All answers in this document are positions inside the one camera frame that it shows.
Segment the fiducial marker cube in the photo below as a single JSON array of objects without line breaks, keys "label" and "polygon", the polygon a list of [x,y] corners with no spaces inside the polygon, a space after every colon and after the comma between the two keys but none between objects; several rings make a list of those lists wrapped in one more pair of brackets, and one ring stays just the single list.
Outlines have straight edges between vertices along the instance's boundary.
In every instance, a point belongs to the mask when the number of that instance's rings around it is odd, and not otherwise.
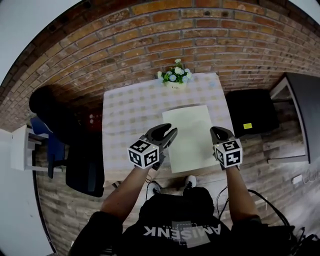
[{"label": "fiducial marker cube", "polygon": [[159,162],[159,147],[139,139],[127,148],[129,161],[142,169]]},{"label": "fiducial marker cube", "polygon": [[240,140],[229,140],[214,145],[215,158],[224,168],[240,165],[243,159],[243,150]]}]

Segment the wrist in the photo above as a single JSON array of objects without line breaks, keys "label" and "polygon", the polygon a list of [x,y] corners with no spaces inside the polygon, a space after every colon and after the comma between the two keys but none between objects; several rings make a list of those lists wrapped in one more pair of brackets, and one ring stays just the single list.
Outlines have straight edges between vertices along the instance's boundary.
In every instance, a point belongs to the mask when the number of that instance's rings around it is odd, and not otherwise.
[{"label": "wrist", "polygon": [[234,165],[234,166],[225,168],[225,171],[226,171],[226,172],[234,172],[234,171],[239,172],[240,169],[239,169],[238,165]]},{"label": "wrist", "polygon": [[152,166],[149,166],[149,167],[147,167],[147,168],[145,168],[145,169],[142,169],[141,167],[139,167],[139,166],[135,166],[134,167],[134,170],[137,170],[137,171],[140,171],[140,172],[149,172],[149,170],[152,168]]}]

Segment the forearm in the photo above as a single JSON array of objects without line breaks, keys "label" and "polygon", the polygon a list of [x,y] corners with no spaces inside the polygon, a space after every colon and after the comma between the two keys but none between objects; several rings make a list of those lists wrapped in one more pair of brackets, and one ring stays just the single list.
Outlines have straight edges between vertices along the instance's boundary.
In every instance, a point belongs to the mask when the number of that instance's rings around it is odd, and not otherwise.
[{"label": "forearm", "polygon": [[237,167],[226,168],[229,194],[229,209],[232,222],[259,215],[256,204],[250,196]]},{"label": "forearm", "polygon": [[124,222],[132,211],[150,168],[135,167],[125,180],[104,200],[101,211]]}]

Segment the wall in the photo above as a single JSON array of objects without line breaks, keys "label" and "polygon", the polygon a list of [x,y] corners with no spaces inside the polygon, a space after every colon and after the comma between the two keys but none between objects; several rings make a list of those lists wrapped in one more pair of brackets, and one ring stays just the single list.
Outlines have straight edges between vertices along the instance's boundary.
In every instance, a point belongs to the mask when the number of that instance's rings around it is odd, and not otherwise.
[{"label": "wall", "polygon": [[30,41],[79,0],[2,0],[0,3],[0,83]]},{"label": "wall", "polygon": [[81,2],[50,23],[0,87],[0,128],[30,119],[40,86],[85,112],[101,108],[106,90],[154,79],[176,58],[217,72],[226,93],[270,89],[284,72],[320,75],[320,26],[289,1],[142,2]]},{"label": "wall", "polygon": [[309,14],[318,24],[320,24],[320,5],[317,0],[290,0],[296,6]]},{"label": "wall", "polygon": [[44,232],[31,171],[10,168],[11,133],[0,129],[0,248],[6,256],[46,256]]}]

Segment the sleeve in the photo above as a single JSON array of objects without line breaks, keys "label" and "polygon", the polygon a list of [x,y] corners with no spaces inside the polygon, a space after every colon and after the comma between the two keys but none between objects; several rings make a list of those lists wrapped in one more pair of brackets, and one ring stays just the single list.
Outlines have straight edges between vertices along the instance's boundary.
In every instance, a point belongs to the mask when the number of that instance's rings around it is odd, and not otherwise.
[{"label": "sleeve", "polygon": [[99,256],[119,240],[122,231],[122,223],[117,217],[97,211],[74,241],[68,256]]},{"label": "sleeve", "polygon": [[257,255],[261,248],[268,247],[267,224],[262,224],[259,216],[237,221],[231,229],[234,250],[244,255]]}]

